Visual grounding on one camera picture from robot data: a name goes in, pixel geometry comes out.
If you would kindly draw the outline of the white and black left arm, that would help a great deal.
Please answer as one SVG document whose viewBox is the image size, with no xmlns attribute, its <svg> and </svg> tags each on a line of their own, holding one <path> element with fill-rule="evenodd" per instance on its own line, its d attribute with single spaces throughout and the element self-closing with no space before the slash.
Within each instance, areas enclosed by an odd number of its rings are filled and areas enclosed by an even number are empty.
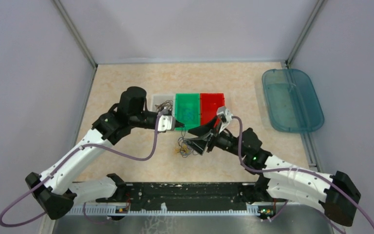
<svg viewBox="0 0 374 234">
<path fill-rule="evenodd" d="M 116 174 L 87 182 L 75 182 L 75 179 L 105 151 L 136 161 L 149 160 L 155 152 L 159 133 L 184 126 L 170 109 L 163 108 L 160 112 L 146 109 L 146 97 L 147 92 L 143 88 L 129 87 L 121 94 L 119 102 L 102 114 L 65 156 L 47 170 L 39 174 L 30 173 L 26 177 L 33 197 L 50 219 L 60 219 L 73 206 L 99 198 L 122 201 L 127 194 L 126 184 Z M 134 128 L 154 131 L 152 150 L 147 157 L 130 156 L 112 149 Z"/>
</svg>

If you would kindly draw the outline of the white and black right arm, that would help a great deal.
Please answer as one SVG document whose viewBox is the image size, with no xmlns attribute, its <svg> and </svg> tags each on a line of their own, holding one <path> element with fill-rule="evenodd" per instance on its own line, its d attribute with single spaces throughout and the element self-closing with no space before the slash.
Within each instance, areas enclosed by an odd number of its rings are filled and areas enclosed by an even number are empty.
<svg viewBox="0 0 374 234">
<path fill-rule="evenodd" d="M 325 214 L 333 222 L 351 227 L 358 210 L 361 193 L 344 172 L 335 174 L 314 172 L 289 163 L 262 148 L 262 142 L 252 128 L 240 129 L 234 136 L 222 128 L 214 117 L 210 122 L 192 128 L 186 141 L 200 154 L 219 148 L 238 156 L 246 171 L 258 175 L 255 196 L 296 201 Z"/>
</svg>

